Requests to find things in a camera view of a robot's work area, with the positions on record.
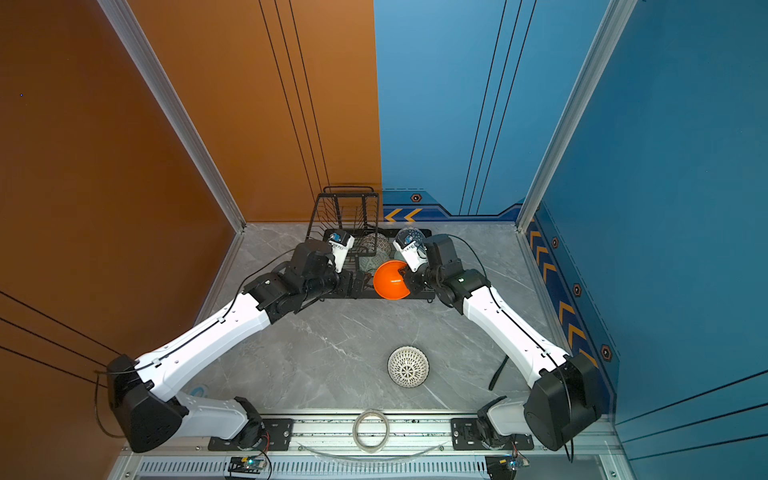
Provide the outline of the green geometric patterned bowl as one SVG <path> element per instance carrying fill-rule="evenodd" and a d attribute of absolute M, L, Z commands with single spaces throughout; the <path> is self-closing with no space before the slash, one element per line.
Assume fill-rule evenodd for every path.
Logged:
<path fill-rule="evenodd" d="M 378 251 L 372 256 L 360 256 L 358 258 L 359 268 L 366 273 L 374 274 L 384 263 L 390 261 L 392 255 L 384 251 Z"/>

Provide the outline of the blue triangle patterned bowl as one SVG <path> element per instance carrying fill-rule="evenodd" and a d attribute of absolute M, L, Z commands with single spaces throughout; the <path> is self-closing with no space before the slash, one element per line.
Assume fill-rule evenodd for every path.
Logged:
<path fill-rule="evenodd" d="M 395 239 L 401 245 L 407 246 L 411 243 L 422 243 L 425 240 L 425 235 L 418 228 L 406 227 L 398 231 Z"/>

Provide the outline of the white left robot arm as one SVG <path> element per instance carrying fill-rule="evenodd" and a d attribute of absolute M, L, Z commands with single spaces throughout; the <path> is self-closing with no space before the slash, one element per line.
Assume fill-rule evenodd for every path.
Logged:
<path fill-rule="evenodd" d="M 291 249 L 289 261 L 248 275 L 227 306 L 176 339 L 137 359 L 115 358 L 105 373 L 108 402 L 131 450 L 145 453 L 181 437 L 258 447 L 265 426 L 246 398 L 195 398 L 182 388 L 241 341 L 347 286 L 351 274 L 343 266 L 354 243 L 339 230 L 326 241 L 308 239 Z"/>

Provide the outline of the brown patterned bowl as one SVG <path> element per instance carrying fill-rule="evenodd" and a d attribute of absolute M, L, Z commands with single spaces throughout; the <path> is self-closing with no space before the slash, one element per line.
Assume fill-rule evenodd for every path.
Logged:
<path fill-rule="evenodd" d="M 365 235 L 355 245 L 360 247 L 361 254 L 364 256 L 375 255 L 378 251 L 384 251 L 393 256 L 393 245 L 382 233 Z"/>

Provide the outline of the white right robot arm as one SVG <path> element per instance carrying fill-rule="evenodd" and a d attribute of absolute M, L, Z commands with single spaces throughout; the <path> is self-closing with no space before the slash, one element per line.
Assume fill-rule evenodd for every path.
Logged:
<path fill-rule="evenodd" d="M 603 414 L 598 368 L 585 354 L 571 355 L 533 328 L 503 301 L 485 270 L 465 268 L 455 239 L 402 229 L 394 246 L 406 262 L 402 274 L 409 291 L 433 291 L 441 303 L 479 326 L 525 377 L 530 393 L 522 406 L 500 399 L 480 410 L 478 418 L 491 436 L 509 436 L 508 424 L 520 413 L 547 449 L 570 444 Z"/>

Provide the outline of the orange bowl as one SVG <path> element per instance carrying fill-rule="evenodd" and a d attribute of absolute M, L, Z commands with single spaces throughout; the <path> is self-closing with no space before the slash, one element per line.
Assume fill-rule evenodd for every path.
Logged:
<path fill-rule="evenodd" d="M 376 294 L 383 299 L 398 301 L 411 294 L 406 285 L 403 269 L 407 269 L 406 262 L 390 260 L 378 267 L 373 277 L 373 286 Z"/>

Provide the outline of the red starburst patterned bowl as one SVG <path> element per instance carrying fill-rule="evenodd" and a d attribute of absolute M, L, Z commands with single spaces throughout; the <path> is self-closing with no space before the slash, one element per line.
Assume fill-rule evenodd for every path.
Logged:
<path fill-rule="evenodd" d="M 390 354 L 387 372 L 399 387 L 416 388 L 428 378 L 430 365 L 422 350 L 414 346 L 402 346 Z"/>

